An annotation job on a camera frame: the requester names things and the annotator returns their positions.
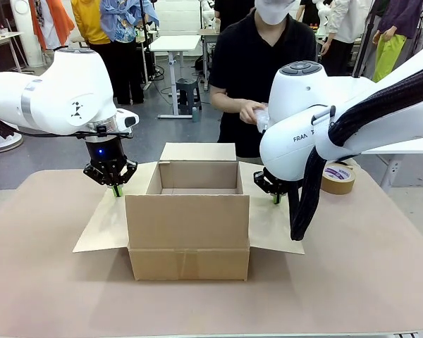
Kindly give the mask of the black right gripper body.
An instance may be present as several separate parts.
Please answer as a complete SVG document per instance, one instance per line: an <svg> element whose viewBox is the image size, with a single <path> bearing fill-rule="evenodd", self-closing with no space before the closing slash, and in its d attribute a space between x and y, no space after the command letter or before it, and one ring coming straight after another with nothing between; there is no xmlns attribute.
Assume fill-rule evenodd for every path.
<svg viewBox="0 0 423 338"><path fill-rule="evenodd" d="M273 174L271 174L266 168L264 168L264 178L269 183L270 194L288 193L288 181L278 179Z"/></svg>

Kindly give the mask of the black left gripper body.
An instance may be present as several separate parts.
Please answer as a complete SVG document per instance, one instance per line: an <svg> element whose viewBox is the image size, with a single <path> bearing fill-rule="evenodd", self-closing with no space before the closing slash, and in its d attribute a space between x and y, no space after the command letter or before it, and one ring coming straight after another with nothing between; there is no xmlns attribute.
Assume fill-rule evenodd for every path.
<svg viewBox="0 0 423 338"><path fill-rule="evenodd" d="M94 167L99 164L107 164L118 176L126 166L126 156L120 137L114 137L104 142L86 142L86 147L90 155L90 163Z"/></svg>

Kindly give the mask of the person's right hand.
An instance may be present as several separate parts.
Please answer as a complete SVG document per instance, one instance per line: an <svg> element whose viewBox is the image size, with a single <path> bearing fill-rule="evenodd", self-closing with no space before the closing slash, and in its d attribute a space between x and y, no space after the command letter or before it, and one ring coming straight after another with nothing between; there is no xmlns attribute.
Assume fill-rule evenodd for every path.
<svg viewBox="0 0 423 338"><path fill-rule="evenodd" d="M243 99L240 102L240 119L247 124L257 123L256 111L264 110L267 107L266 104Z"/></svg>

